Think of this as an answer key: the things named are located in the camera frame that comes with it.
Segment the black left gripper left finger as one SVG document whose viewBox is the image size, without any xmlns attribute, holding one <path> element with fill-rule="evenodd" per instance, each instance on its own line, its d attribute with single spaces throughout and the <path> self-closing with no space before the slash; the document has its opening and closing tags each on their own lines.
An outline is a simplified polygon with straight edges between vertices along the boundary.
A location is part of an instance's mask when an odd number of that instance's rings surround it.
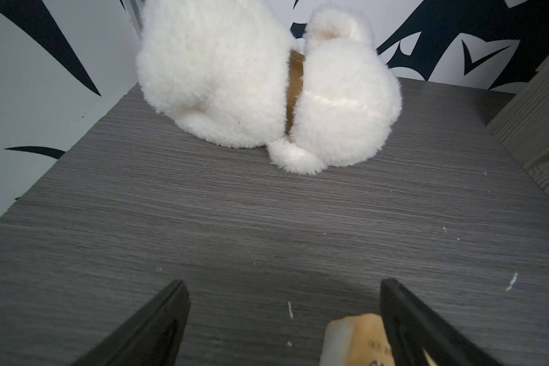
<svg viewBox="0 0 549 366">
<path fill-rule="evenodd" d="M 174 365 L 191 301 L 175 280 L 74 365 Z"/>
</svg>

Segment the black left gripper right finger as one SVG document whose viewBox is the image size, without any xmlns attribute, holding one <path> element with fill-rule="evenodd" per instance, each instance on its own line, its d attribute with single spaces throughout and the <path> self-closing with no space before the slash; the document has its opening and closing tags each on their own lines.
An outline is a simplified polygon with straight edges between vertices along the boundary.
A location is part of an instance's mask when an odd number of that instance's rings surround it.
<svg viewBox="0 0 549 366">
<path fill-rule="evenodd" d="M 396 365 L 500 365 L 394 278 L 381 282 L 381 317 Z"/>
</svg>

